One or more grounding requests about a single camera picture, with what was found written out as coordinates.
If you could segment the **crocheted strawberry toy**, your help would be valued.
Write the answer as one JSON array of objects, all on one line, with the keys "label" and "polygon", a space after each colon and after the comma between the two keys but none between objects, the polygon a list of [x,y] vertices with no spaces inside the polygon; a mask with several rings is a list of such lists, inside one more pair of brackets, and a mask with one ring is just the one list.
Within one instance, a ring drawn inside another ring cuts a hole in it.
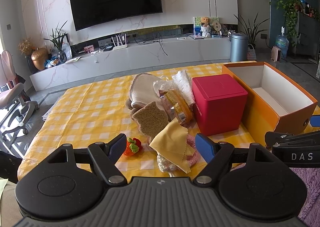
[{"label": "crocheted strawberry toy", "polygon": [[137,138],[128,138],[126,142],[126,148],[123,155],[131,157],[143,149],[142,143]]}]

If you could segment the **yellow cleaning cloth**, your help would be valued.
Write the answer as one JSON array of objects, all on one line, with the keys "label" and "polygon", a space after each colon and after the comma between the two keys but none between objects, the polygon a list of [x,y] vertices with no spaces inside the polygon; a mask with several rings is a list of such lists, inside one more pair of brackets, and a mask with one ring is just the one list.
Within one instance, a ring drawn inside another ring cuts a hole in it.
[{"label": "yellow cleaning cloth", "polygon": [[199,157],[194,137],[176,118],[153,138],[150,147],[184,173],[191,172]]}]

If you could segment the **brown bear-shaped sponge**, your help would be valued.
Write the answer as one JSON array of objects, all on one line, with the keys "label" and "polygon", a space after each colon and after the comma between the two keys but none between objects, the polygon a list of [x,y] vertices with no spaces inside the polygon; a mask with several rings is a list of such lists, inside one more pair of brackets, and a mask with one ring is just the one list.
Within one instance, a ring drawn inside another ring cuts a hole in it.
[{"label": "brown bear-shaped sponge", "polygon": [[167,113],[159,109],[155,101],[136,111],[132,118],[138,124],[139,131],[148,138],[149,143],[169,123]]}]

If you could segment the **yellow packaged snack bag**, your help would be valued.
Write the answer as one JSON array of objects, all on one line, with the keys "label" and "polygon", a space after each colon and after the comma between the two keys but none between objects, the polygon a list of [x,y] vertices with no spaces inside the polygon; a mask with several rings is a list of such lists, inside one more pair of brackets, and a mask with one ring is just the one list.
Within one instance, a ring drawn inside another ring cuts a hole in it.
[{"label": "yellow packaged snack bag", "polygon": [[192,122],[193,112],[183,95],[173,84],[158,80],[153,83],[153,88],[171,121],[176,118],[182,126]]}]

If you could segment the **white bath mitt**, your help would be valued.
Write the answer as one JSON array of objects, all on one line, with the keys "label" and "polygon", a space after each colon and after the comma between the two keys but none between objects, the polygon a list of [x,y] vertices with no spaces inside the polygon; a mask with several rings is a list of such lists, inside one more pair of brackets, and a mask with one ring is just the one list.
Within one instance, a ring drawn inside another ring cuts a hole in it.
[{"label": "white bath mitt", "polygon": [[160,110],[164,109],[161,100],[154,90],[154,82],[163,82],[163,80],[148,73],[140,73],[135,76],[129,90],[132,108],[141,109],[149,103],[155,102]]}]

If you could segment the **orange open cardboard box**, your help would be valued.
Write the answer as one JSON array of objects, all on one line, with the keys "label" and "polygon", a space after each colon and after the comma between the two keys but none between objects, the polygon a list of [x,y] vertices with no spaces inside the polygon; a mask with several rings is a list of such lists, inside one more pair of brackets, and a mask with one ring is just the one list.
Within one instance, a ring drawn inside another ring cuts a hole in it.
[{"label": "orange open cardboard box", "polygon": [[304,132],[317,109],[318,101],[311,94],[266,62],[228,63],[222,73],[248,92],[242,124],[262,145],[267,132]]}]

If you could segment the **blue water jug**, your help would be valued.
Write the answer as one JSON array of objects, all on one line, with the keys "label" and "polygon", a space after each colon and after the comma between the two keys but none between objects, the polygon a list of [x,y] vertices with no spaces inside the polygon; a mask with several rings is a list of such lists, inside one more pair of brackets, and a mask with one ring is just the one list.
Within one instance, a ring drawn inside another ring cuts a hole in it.
[{"label": "blue water jug", "polygon": [[287,37],[285,35],[285,27],[284,26],[281,27],[281,33],[276,36],[275,46],[280,48],[283,58],[286,58],[287,51],[289,48],[289,40],[287,39]]}]

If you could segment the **woven pink handbag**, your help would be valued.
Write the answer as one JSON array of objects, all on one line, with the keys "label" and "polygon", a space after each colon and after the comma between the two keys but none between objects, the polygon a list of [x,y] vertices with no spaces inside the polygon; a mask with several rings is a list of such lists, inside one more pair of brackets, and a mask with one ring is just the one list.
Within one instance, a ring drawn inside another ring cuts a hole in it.
[{"label": "woven pink handbag", "polygon": [[247,60],[248,61],[256,61],[257,60],[255,48],[252,44],[248,44]]}]

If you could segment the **white marble tv console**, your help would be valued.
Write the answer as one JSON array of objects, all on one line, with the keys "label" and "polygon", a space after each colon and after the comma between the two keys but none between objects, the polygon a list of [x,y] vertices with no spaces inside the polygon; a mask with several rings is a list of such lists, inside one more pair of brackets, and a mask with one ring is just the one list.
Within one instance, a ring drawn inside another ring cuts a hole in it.
[{"label": "white marble tv console", "polygon": [[30,75],[36,91],[116,72],[230,58],[231,42],[225,38],[164,39],[161,43],[129,44],[127,48],[83,55],[78,61],[60,64]]}]

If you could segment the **grey metal trash bin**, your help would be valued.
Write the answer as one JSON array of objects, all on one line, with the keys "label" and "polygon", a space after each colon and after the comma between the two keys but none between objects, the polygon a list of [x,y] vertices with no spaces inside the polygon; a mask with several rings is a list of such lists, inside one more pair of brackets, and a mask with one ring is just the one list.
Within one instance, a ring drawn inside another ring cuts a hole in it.
[{"label": "grey metal trash bin", "polygon": [[231,62],[247,61],[248,35],[242,33],[232,33],[231,41]]}]

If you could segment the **tall floor plant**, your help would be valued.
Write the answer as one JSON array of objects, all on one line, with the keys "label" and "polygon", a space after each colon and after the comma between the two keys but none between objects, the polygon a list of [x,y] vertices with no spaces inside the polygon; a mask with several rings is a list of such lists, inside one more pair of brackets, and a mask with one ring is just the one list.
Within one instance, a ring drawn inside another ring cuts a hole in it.
[{"label": "tall floor plant", "polygon": [[253,22],[251,22],[250,19],[245,21],[245,19],[242,17],[242,15],[240,13],[237,16],[235,16],[235,18],[238,20],[238,23],[243,28],[242,30],[239,30],[239,32],[243,33],[244,35],[246,35],[248,37],[248,43],[251,44],[254,48],[257,45],[256,44],[257,36],[259,34],[261,34],[262,32],[267,31],[267,29],[260,29],[260,26],[269,20],[267,18],[261,22],[257,22],[258,14],[259,13],[257,13],[255,15]]}]

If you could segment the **white wifi router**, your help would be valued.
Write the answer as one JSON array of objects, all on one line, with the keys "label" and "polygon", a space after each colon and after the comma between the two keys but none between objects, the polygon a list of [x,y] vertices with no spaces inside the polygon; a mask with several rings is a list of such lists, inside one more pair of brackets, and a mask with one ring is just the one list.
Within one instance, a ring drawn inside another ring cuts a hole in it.
[{"label": "white wifi router", "polygon": [[113,43],[113,51],[127,48],[126,34],[118,34],[111,37]]}]

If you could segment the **pink grey office chair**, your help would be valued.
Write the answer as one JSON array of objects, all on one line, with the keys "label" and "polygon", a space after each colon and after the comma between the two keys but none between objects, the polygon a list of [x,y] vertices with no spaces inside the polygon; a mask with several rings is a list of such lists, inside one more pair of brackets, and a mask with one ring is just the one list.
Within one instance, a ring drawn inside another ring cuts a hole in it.
[{"label": "pink grey office chair", "polygon": [[7,109],[13,105],[18,104],[19,107],[14,109],[8,127],[11,126],[13,120],[20,118],[19,124],[12,129],[1,132],[1,140],[6,141],[6,135],[9,133],[18,133],[22,130],[24,135],[29,133],[27,129],[27,122],[32,117],[35,110],[39,109],[36,101],[25,100],[23,98],[24,86],[23,83],[16,82],[17,74],[15,72],[12,56],[9,51],[3,50],[1,53],[1,87],[12,82],[13,87],[9,87],[6,91],[1,91],[1,110]]}]

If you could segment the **teddy bear on console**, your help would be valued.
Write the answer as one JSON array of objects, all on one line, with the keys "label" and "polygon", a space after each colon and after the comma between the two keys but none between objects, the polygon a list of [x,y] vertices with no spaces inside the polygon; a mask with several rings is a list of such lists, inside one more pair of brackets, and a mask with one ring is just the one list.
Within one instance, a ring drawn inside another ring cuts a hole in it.
[{"label": "teddy bear on console", "polygon": [[201,17],[201,32],[203,38],[211,37],[211,26],[209,17]]}]

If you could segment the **potted green plant left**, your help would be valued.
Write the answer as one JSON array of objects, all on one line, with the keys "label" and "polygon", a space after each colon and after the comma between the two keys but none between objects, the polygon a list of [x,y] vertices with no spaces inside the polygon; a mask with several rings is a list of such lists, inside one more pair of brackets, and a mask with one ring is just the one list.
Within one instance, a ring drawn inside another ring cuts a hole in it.
[{"label": "potted green plant left", "polygon": [[55,29],[52,29],[52,34],[50,35],[50,38],[44,39],[50,41],[57,48],[58,58],[61,63],[65,63],[67,61],[67,56],[62,49],[65,36],[67,36],[67,33],[62,31],[62,28],[65,26],[66,23],[67,21],[65,21],[60,28],[58,28],[57,26]]}]

